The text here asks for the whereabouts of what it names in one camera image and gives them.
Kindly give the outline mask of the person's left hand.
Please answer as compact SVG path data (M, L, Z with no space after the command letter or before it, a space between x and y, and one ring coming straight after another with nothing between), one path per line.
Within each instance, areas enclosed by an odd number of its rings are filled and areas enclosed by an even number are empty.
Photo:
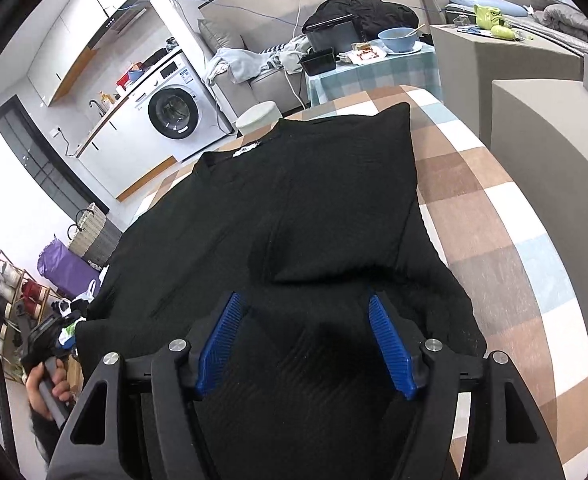
M56 399L65 405L70 405L74 398L67 380L66 365L60 359L55 361L52 372L44 363L35 366L27 376L26 391L30 408L48 422L54 420L47 404L48 399Z

